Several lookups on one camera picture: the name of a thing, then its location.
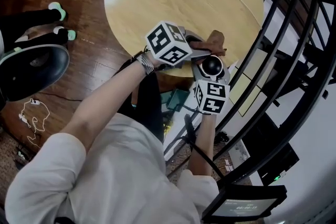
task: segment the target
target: wristwatch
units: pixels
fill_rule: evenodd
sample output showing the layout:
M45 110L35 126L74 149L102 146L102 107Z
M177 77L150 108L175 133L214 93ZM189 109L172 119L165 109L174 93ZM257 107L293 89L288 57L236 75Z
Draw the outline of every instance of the wristwatch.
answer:
M134 55L131 59L131 62L134 62L136 60L139 61L140 64L143 66L146 75L149 75L152 72L154 72L155 70L154 65L144 52L140 51L136 55Z

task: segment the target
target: black pole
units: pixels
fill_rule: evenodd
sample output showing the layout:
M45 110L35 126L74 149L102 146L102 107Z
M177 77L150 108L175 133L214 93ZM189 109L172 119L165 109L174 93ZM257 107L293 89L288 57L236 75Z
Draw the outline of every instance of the black pole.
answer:
M274 54L276 53L284 35L286 32L286 29L288 28L288 25L291 21L291 18L293 16L293 11L295 10L297 0L291 0L290 5L288 7L288 12L285 16L285 19L280 27L279 33L274 40L274 47L271 53L269 53L266 58L264 59L263 63L261 64L260 68L258 69L257 73L253 77L252 81L250 84L247 86L245 89L244 93L239 97L238 101L234 104L234 106L230 109L230 111L226 114L224 119L219 123L219 125L216 127L216 134L218 134L223 127L231 120L231 118L236 114L238 109L243 105L247 97L251 94L253 91L254 87L257 85L259 79L261 76L264 74L266 68L268 67L269 63L271 62Z
M336 28L336 8L333 13L333 28ZM225 180L220 181L220 186L227 183L236 183L250 174L263 167L270 159L272 159L280 150L292 139L296 132L301 128L311 111L322 96L322 93L329 82L329 79L336 66L336 31L330 31L326 50L324 51L324 61L316 71L312 78L312 83L306 89L306 92L300 99L299 103L290 113L288 118L278 129L278 133L282 134L279 139L275 139L271 147L266 148L267 153L260 152L258 155L250 157L235 170L229 173Z
M234 75L234 77L231 79L229 85L231 86L231 88L234 87L234 85L237 83L238 79L240 78L240 76L243 74L245 68L247 67L248 63L250 62L253 54L255 53L256 49L258 48L258 45L260 44L260 42L263 40L263 37L266 33L266 30L269 26L269 24L272 21L273 15L275 13L275 11L277 10L279 4L279 0L274 0L272 3L272 6L267 14L267 17L263 23L263 27L262 29L259 31L258 36L256 38L256 40L254 41L253 45L251 46L250 50L248 51L244 61L241 63L240 68L237 70L236 74Z
M190 120L191 122L193 122L193 120L196 118L196 116L198 115L198 112L194 112L191 117ZM179 131L179 133L177 134L177 136L175 138L179 138L182 136L182 134L186 131L186 127L183 126L182 129ZM174 143L171 143L168 145L168 147L166 147L166 149L164 150L164 154L166 154L172 147L173 147ZM185 142L182 144L182 146L180 146L173 154L173 156L171 156L168 161L166 161L166 163L169 163L172 158L183 148L183 146L185 145Z
M239 140L241 140L251 129L252 127L259 121L261 116L266 112L266 110L269 108L269 106L273 103L273 101L277 98L278 94L282 90L282 88L285 86L287 80L289 79L290 74L293 72L293 69L299 60L300 55L303 52L304 46L306 44L309 31L312 26L312 22L314 19L315 12L317 10L318 4L317 1L312 1L311 3L311 10L308 14L308 18L305 24L305 27L302 31L302 35L299 39L298 45L296 46L296 49L292 56L292 63L284 77L284 79L280 82L280 85L276 87L276 91L273 95L270 95L267 97L266 101L262 103L260 108L257 110L257 112L252 116L252 118L244 125L244 127L236 134L215 156L214 160L222 156L225 152L229 151L232 147L234 147L235 144Z
M330 20L329 20L326 8L324 7L323 2L321 2L321 1L319 1L319 5L320 5L320 8L321 8L322 14L324 16L324 19L326 20L325 22L327 23L328 29L329 29L329 31L331 31L331 24L330 24Z

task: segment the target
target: white wall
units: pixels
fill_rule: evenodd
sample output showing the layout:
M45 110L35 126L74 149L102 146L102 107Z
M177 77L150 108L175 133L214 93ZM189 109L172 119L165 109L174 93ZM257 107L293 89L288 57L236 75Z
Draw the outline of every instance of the white wall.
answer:
M332 20L332 6L325 5ZM317 18L323 39L329 31L321 12ZM313 39L321 48L316 32ZM312 114L290 141L300 161L273 185L285 185L288 198L272 211L266 223L303 223L336 197L336 85L328 86L327 100L320 99ZM279 99L280 107L270 106L267 113L279 126L292 111L303 91L298 89Z

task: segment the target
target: green and white sneaker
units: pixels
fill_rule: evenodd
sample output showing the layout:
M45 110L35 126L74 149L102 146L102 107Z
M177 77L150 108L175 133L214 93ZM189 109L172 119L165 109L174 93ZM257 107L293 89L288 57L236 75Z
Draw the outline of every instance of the green and white sneaker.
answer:
M59 4L58 2L51 2L48 5L48 9L56 9L61 13L61 19L60 20L64 20L65 16L67 15L66 11L64 9L62 9L61 4Z
M63 26L56 26L54 28L54 33L57 35L58 34L58 31L60 29L64 29ZM68 40L75 40L76 39L76 32L73 31L73 30L68 30Z

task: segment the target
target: black pants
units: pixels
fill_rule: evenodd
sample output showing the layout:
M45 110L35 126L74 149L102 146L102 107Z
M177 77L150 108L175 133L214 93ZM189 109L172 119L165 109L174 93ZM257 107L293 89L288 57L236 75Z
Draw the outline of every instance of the black pants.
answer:
M124 63L121 69L129 65L129 63L129 61ZM118 110L118 113L141 123L163 143L164 129L161 97L155 73L150 74L141 81L136 108L132 106L131 99L132 95L130 94Z
M68 31L66 29L60 29L57 35L48 33L28 41L15 43L29 28L51 24L60 19L61 13L56 9L36 10L0 17L0 30L4 41L5 52L16 47L24 49L44 44L65 44L68 41Z

